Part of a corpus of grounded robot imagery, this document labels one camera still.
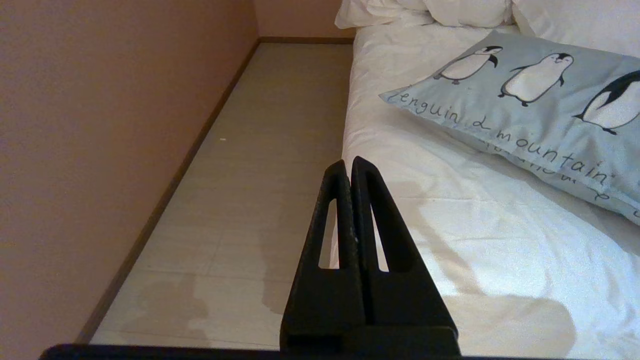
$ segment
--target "floor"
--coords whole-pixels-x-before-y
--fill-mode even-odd
[[[350,66],[350,45],[258,47],[92,343],[278,348]]]

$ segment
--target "pink wall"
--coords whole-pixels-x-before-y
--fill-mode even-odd
[[[253,0],[262,37],[346,37],[333,21],[340,0]]]
[[[36,359],[78,336],[258,33],[251,0],[0,19],[0,359]]]

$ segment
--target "penguin print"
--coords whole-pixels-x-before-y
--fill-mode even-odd
[[[493,68],[498,66],[498,58],[494,54],[499,53],[501,50],[502,46],[483,47],[471,55],[454,60],[433,78],[436,80],[445,78],[453,80],[454,85],[460,84],[460,80],[467,79],[475,74],[487,61],[493,63]]]
[[[596,124],[604,131],[626,125],[640,114],[640,70],[615,79],[598,92],[581,114],[574,115],[584,122]]]
[[[538,100],[558,81],[564,85],[563,72],[573,64],[573,56],[567,53],[548,55],[540,62],[521,66],[512,71],[520,70],[507,80],[499,97],[513,96],[528,106],[530,102]]]

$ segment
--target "light blue pillowcase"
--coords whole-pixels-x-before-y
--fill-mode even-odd
[[[380,97],[640,225],[640,59],[493,31]]]

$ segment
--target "baseboard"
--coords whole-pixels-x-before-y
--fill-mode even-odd
[[[191,148],[189,148],[187,155],[185,156],[184,160],[180,164],[180,167],[178,168],[175,175],[173,176],[171,183],[162,194],[162,197],[156,204],[156,207],[154,208],[152,214],[149,216],[147,223],[145,224],[142,231],[138,235],[138,238],[136,239],[131,250],[129,251],[127,258],[122,263],[122,265],[120,265],[118,272],[111,280],[106,291],[102,294],[100,300],[98,301],[98,304],[96,305],[95,309],[91,313],[88,321],[85,323],[79,336],[76,338],[76,343],[88,343],[89,341],[91,341],[91,338],[93,337],[96,330],[98,329],[98,326],[100,326],[102,319],[104,318],[107,311],[109,310],[109,306],[111,306],[111,303],[114,301],[116,295],[118,294],[118,291],[120,290],[125,279],[129,275],[129,272],[131,272],[133,265],[138,259],[138,256],[142,252],[142,249],[144,249],[145,245],[147,244],[147,240],[153,233],[153,230],[156,227],[156,224],[160,220],[160,216],[162,216],[164,209],[169,204],[169,201],[171,200],[173,193],[178,188],[180,181],[184,177],[184,174],[187,172],[187,169],[189,168],[191,162],[193,161],[193,158],[196,156],[196,153],[200,149],[202,142],[204,141],[205,137],[209,133],[211,126],[213,126],[213,123],[216,121],[216,118],[220,114],[222,107],[225,105],[227,99],[231,95],[231,92],[236,86],[238,80],[240,80],[240,76],[242,76],[242,73],[244,72],[247,65],[249,64],[249,61],[251,60],[251,57],[255,53],[259,44],[260,44],[260,39],[255,41],[252,48],[249,50],[249,53],[246,55],[242,64],[240,64],[240,67],[234,74],[234,77],[232,78],[231,82],[229,83],[225,91],[222,93],[220,100],[214,107],[213,111],[211,112],[211,115],[205,122],[204,126],[201,128],[200,132],[198,133],[198,137],[193,142],[193,145],[191,146]]]
[[[285,44],[353,44],[353,38],[260,37],[260,42]]]

